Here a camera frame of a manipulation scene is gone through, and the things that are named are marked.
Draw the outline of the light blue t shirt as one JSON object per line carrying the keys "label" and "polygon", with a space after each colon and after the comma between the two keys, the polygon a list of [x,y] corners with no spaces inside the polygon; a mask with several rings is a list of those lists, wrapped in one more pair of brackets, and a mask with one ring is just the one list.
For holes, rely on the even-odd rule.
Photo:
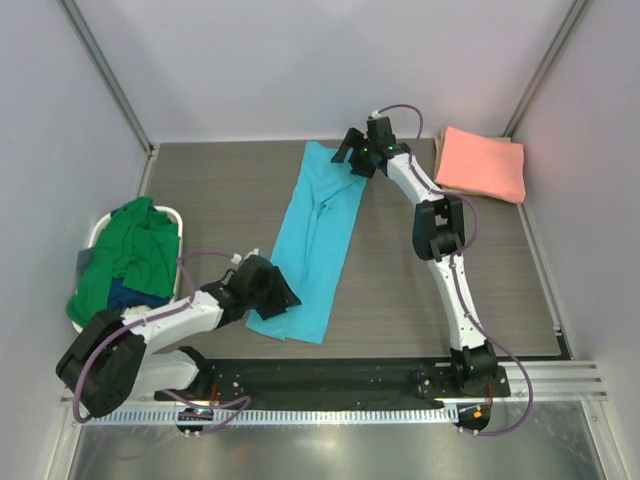
{"label": "light blue t shirt", "polygon": [[333,163],[336,152],[318,142],[305,146],[271,255],[301,304],[268,320],[251,313],[246,326],[256,333],[312,344],[324,340],[367,183],[348,164]]}

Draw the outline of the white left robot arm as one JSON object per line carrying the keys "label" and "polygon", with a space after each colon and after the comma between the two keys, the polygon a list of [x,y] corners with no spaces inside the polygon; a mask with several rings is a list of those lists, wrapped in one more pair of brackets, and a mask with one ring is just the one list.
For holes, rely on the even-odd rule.
{"label": "white left robot arm", "polygon": [[144,313],[96,313],[59,360],[55,372],[73,394],[75,420],[85,423],[116,411],[134,394],[164,391],[204,398],[212,387],[205,359],[165,347],[222,328],[254,311],[269,320],[300,306],[281,270],[250,253],[229,277],[192,290],[176,302]]}

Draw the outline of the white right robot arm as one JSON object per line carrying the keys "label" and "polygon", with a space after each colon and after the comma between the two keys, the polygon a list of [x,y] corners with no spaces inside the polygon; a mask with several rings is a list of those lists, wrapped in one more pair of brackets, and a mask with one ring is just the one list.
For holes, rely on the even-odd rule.
{"label": "white right robot arm", "polygon": [[412,245],[433,275],[444,306],[451,384],[465,396],[488,395],[497,379],[498,361],[494,345],[481,331],[466,279],[463,200],[436,186],[409,145],[396,138],[391,120],[378,112],[368,117],[364,132],[347,131],[331,161],[348,162],[351,173],[364,178],[382,172],[414,206]]}

